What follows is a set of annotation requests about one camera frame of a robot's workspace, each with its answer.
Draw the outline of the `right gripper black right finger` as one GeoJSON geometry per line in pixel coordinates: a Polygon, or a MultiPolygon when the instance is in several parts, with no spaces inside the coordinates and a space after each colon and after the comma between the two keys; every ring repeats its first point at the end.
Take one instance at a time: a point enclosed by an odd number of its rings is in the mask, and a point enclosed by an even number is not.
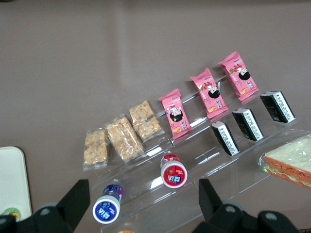
{"type": "Polygon", "coordinates": [[[208,222],[223,205],[223,202],[209,179],[199,180],[199,205],[206,222],[208,222]]]}

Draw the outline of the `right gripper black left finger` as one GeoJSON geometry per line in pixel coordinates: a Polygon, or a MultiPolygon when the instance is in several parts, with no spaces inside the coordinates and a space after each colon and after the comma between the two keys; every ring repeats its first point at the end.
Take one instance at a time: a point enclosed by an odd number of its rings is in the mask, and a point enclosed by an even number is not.
{"type": "Polygon", "coordinates": [[[89,180],[81,179],[76,182],[56,206],[69,233],[74,232],[89,205],[89,180]]]}

